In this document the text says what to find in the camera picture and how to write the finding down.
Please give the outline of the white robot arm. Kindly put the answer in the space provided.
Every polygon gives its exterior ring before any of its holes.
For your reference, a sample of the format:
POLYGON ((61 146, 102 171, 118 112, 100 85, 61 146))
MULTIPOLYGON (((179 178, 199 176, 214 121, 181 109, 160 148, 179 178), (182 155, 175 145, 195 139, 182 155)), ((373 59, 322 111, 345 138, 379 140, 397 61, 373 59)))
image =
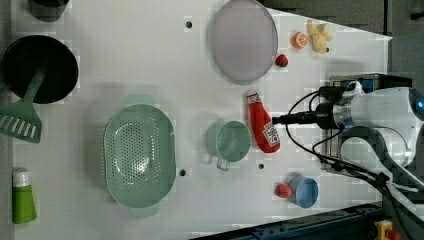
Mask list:
POLYGON ((323 99, 313 110, 274 117, 274 125, 316 124, 333 134, 338 153, 309 153, 336 172, 346 171, 383 194, 389 194, 417 220, 423 219, 423 179, 408 166, 416 157, 423 130, 423 96, 411 87, 391 87, 366 93, 358 81, 347 86, 323 86, 308 95, 323 99))

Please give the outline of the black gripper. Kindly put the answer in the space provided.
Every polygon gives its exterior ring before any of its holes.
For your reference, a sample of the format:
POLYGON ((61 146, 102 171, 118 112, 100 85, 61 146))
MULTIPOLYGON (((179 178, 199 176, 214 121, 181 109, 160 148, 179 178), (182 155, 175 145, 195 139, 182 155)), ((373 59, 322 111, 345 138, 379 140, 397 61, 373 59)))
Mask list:
POLYGON ((319 121, 326 121, 329 115, 326 113, 318 113, 314 111, 298 112, 294 114, 281 115, 273 117, 272 123, 274 125, 290 125, 290 124, 315 124, 319 121))

